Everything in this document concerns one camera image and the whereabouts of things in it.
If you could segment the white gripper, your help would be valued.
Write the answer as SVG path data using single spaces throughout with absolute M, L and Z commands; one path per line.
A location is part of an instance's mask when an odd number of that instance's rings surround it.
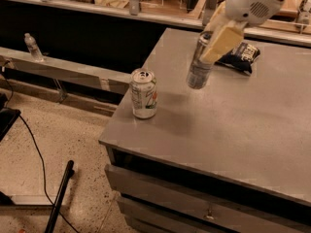
M 215 63 L 244 38 L 244 22 L 261 25 L 276 15 L 285 0 L 225 0 L 216 9 L 204 30 L 212 37 L 200 56 L 203 63 Z

